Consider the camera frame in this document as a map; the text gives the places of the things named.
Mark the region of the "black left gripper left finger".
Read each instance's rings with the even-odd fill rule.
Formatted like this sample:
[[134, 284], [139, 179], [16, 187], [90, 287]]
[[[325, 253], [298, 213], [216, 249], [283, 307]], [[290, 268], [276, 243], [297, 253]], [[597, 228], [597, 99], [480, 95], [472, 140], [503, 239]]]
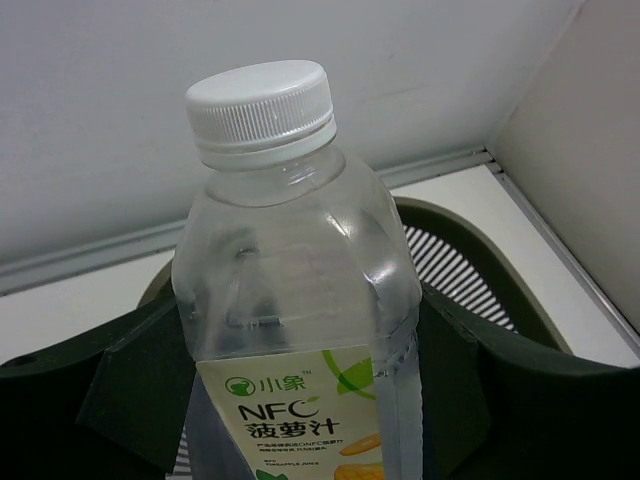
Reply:
[[174, 299], [2, 364], [2, 478], [165, 478], [194, 373]]

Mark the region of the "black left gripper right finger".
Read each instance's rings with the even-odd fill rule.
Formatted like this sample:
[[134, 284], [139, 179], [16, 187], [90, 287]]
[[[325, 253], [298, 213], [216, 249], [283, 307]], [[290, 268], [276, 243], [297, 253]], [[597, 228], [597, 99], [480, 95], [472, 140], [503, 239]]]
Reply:
[[568, 355], [425, 288], [428, 479], [635, 479], [639, 372]]

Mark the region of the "pineapple juice bottle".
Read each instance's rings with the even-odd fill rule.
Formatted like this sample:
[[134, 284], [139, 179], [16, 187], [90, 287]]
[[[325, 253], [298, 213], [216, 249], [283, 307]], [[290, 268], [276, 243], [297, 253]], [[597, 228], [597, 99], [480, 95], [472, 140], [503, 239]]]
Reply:
[[186, 94], [211, 170], [172, 262], [197, 479], [419, 479], [421, 285], [396, 204], [345, 154], [324, 69]]

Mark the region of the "grey mesh waste bin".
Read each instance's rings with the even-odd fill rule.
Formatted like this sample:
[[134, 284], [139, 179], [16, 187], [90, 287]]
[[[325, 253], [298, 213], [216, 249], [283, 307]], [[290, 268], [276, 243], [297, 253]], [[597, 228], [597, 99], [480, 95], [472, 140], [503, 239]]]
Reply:
[[[396, 209], [421, 285], [421, 301], [424, 289], [432, 288], [494, 325], [570, 355], [517, 275], [493, 246], [462, 219], [407, 198], [399, 199]], [[186, 436], [195, 378], [196, 373], [172, 471], [181, 479], [197, 479], [191, 471]]]

